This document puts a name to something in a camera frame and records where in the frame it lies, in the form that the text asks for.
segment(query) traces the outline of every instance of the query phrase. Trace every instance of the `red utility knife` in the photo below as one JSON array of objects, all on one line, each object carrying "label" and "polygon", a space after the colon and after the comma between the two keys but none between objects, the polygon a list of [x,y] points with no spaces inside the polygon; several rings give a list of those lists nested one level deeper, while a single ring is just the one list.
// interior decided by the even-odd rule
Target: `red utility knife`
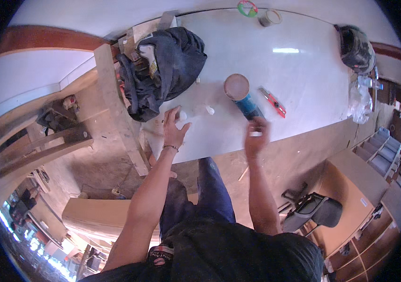
[{"label": "red utility knife", "polygon": [[276,109],[279,115],[285,118],[285,114],[287,113],[287,111],[282,107],[282,105],[279,104],[279,102],[273,97],[273,95],[271,95],[271,93],[266,91],[266,89],[263,87],[258,88],[258,90],[260,90],[260,92],[265,96],[268,102],[274,107],[274,109]]}]

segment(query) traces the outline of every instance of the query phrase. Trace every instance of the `black chair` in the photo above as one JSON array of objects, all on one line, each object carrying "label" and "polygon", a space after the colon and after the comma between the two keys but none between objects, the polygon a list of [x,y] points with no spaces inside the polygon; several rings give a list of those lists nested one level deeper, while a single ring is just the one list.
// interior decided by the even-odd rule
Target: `black chair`
[{"label": "black chair", "polygon": [[343,206],[338,201],[312,193],[299,202],[296,204],[296,209],[289,212],[283,221],[284,232],[294,232],[311,219],[316,226],[305,235],[307,237],[321,225],[335,227],[339,223]]}]

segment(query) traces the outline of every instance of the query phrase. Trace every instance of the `left hand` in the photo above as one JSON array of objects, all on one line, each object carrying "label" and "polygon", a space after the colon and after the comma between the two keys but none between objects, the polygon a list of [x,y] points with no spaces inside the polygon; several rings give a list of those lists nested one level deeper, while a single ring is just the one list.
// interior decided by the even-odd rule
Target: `left hand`
[{"label": "left hand", "polygon": [[185,134],[190,128],[191,122],[185,124],[181,130],[175,126],[175,115],[181,106],[177,106],[174,109],[168,110],[164,113],[164,143],[163,145],[174,146],[177,150],[183,144],[183,139],[185,138]]}]

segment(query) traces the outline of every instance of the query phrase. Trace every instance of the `black t-shirt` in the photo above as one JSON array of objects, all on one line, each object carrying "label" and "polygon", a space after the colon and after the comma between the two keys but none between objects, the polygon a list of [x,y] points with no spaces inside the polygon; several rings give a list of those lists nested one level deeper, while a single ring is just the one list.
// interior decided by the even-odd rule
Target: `black t-shirt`
[{"label": "black t-shirt", "polygon": [[182,222],[168,234],[162,244],[150,249],[146,262],[82,281],[321,280],[324,259],[320,249],[297,234],[270,236],[238,223],[208,219]]}]

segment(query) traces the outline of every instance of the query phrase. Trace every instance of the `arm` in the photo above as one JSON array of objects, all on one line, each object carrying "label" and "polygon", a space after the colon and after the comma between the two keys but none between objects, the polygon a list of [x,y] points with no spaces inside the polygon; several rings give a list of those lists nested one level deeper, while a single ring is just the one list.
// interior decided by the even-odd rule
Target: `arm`
[{"label": "arm", "polygon": [[[250,136],[251,132],[261,132],[261,136]],[[269,124],[255,117],[249,122],[245,140],[246,157],[249,164],[249,213],[257,232],[276,235],[282,233],[277,205],[266,183],[261,166],[260,152],[269,143]]]},{"label": "arm", "polygon": [[[167,111],[164,122],[164,145],[179,148],[190,124],[181,130],[175,126],[175,114],[180,106]],[[163,211],[168,190],[169,173],[177,150],[166,147],[157,163],[131,199],[124,228],[114,243],[108,261],[102,271],[120,266],[144,262],[149,250],[152,232]]]}]

